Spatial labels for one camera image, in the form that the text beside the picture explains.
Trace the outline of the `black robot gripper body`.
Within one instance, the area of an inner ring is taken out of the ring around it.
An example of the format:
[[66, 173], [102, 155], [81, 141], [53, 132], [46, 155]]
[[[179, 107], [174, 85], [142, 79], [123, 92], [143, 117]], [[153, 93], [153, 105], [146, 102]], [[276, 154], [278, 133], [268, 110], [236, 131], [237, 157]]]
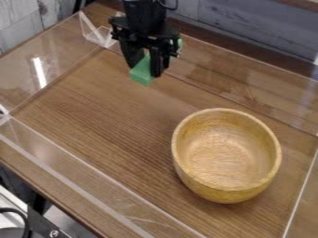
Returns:
[[167, 12], [177, 10], [179, 0], [170, 6], [166, 0], [122, 0], [125, 15], [110, 17], [115, 40], [149, 42], [181, 38], [179, 32], [169, 26]]

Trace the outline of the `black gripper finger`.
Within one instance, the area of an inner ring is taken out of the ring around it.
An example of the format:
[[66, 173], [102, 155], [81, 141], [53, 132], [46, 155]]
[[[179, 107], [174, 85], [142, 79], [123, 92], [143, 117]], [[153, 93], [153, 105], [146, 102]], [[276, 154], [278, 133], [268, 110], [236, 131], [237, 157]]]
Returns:
[[145, 48], [138, 42], [121, 41], [121, 49], [130, 68], [145, 58]]
[[158, 78], [169, 67], [169, 60], [170, 55], [167, 51], [159, 47], [150, 49], [150, 74], [154, 78]]

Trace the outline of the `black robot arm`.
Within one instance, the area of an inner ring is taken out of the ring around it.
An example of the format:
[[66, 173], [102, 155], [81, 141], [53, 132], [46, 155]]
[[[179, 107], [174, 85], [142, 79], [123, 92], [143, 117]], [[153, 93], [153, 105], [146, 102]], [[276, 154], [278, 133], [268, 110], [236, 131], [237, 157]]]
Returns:
[[133, 69], [150, 52], [150, 75], [158, 78], [169, 68], [170, 58], [179, 56], [181, 33], [167, 22], [167, 11], [177, 10], [166, 0], [122, 0], [125, 15], [113, 16], [113, 38]]

